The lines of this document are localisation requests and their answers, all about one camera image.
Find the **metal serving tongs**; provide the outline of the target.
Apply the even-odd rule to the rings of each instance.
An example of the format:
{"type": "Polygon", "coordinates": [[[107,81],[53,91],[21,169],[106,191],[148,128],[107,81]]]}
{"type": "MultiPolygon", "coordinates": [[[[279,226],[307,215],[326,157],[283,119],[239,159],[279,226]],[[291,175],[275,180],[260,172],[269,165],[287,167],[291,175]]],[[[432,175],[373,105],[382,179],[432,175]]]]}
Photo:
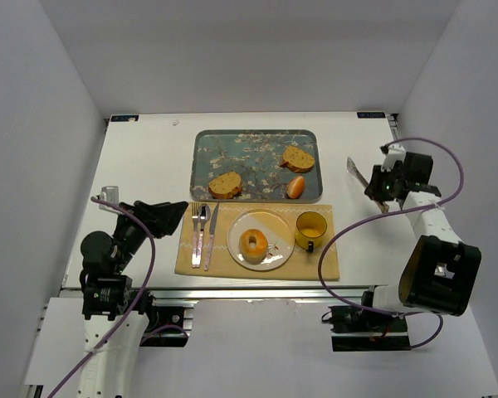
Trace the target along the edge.
{"type": "MultiPolygon", "coordinates": [[[[366,188],[368,186],[368,184],[369,184],[368,181],[363,176],[363,174],[360,172],[360,170],[357,169],[356,164],[354,163],[354,161],[351,157],[347,157],[347,169],[348,169],[349,173],[359,181],[359,183],[361,184],[361,186],[363,188],[366,188]]],[[[389,212],[389,206],[387,203],[385,203],[383,201],[375,201],[375,200],[373,200],[373,203],[376,204],[376,206],[379,208],[379,210],[383,214],[389,212]]]]}

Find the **orange glazed bagel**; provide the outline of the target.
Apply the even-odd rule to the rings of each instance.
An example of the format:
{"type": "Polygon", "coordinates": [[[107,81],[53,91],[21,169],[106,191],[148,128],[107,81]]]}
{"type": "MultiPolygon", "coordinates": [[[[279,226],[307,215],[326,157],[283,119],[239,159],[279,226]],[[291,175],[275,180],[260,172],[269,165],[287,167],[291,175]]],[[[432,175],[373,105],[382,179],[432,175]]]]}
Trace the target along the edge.
{"type": "Polygon", "coordinates": [[[261,263],[268,252],[268,240],[264,233],[258,229],[244,231],[238,244],[244,260],[252,264],[261,263]]]}

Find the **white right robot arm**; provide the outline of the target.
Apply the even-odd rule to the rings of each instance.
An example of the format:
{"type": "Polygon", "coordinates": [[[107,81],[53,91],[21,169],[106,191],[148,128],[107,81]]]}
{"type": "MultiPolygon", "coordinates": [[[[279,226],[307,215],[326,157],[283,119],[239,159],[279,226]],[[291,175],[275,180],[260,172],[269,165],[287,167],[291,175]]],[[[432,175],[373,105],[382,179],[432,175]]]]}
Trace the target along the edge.
{"type": "Polygon", "coordinates": [[[462,315],[481,263],[481,252],[463,243],[440,206],[442,195],[429,183],[433,159],[391,145],[381,165],[373,167],[365,189],[369,198],[396,201],[417,238],[413,252],[395,284],[373,289],[373,308],[407,313],[413,310],[462,315]]]}

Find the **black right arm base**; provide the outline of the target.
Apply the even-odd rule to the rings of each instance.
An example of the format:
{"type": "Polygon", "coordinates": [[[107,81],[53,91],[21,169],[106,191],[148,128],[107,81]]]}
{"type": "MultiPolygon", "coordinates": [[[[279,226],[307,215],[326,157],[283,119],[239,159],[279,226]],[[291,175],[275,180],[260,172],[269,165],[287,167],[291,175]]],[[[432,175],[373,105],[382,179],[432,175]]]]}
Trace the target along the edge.
{"type": "Polygon", "coordinates": [[[331,326],[334,352],[403,352],[410,351],[405,319],[350,306],[331,306],[321,316],[331,326]]]}

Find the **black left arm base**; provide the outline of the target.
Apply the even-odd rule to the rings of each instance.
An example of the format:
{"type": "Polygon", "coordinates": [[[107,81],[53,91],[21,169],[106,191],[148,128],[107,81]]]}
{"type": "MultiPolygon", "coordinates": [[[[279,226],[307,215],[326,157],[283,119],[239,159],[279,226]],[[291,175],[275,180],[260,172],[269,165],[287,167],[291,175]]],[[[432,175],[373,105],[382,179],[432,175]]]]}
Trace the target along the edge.
{"type": "Polygon", "coordinates": [[[148,324],[141,339],[141,347],[185,347],[190,327],[185,325],[189,308],[180,305],[157,304],[154,296],[145,291],[132,313],[145,315],[148,324]]]}

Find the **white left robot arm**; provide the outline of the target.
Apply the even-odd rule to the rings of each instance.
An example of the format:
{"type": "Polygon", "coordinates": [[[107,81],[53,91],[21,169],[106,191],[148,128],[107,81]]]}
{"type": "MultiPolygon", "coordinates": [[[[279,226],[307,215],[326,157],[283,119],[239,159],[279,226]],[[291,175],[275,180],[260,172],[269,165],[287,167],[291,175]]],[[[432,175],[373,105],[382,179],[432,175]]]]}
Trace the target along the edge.
{"type": "Polygon", "coordinates": [[[175,232],[188,203],[93,201],[118,217],[112,234],[93,231],[81,242],[85,355],[73,369],[80,375],[76,394],[127,397],[140,343],[158,320],[146,286],[133,289],[124,271],[145,241],[175,232]]]}

